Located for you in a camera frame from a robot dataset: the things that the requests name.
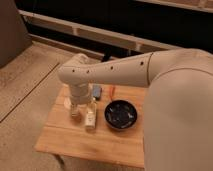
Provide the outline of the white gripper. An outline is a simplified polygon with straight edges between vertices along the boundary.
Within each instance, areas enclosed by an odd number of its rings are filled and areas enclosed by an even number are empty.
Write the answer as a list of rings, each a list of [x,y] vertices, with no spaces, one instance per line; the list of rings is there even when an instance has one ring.
[[[91,102],[91,89],[88,83],[70,85],[70,100],[74,105],[88,104]]]

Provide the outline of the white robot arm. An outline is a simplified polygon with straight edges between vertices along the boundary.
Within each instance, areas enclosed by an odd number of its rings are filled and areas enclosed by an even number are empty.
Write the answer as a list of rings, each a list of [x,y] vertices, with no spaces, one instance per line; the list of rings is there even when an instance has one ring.
[[[181,48],[91,64],[80,53],[59,79],[75,104],[90,83],[143,87],[145,171],[213,171],[213,54]]]

